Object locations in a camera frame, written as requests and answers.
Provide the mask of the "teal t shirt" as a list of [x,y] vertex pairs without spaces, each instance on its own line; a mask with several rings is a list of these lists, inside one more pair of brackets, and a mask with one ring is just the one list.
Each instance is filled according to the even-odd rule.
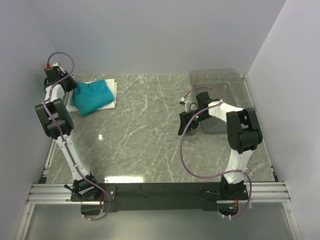
[[77,83],[78,87],[73,90],[70,105],[79,110],[82,116],[103,108],[116,99],[105,79]]

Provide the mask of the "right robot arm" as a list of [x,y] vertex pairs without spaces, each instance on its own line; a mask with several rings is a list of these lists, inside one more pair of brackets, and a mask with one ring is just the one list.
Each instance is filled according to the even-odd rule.
[[241,192],[249,159],[263,140],[256,112],[252,107],[240,108],[222,99],[211,99],[206,91],[199,93],[196,100],[197,109],[192,110],[193,103],[186,96],[180,99],[179,103],[185,109],[179,114],[180,146],[183,146],[185,134],[196,129],[200,122],[214,117],[226,123],[231,152],[226,170],[220,175],[219,193],[222,198],[230,200]]

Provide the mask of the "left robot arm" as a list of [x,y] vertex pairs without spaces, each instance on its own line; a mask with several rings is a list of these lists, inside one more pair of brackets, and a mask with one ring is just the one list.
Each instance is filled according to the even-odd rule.
[[73,184],[65,185],[72,194],[81,200],[95,201],[101,191],[90,169],[84,163],[73,138],[74,124],[66,109],[63,98],[77,87],[69,76],[62,82],[45,79],[45,99],[34,107],[45,134],[52,138],[61,149],[70,168]]

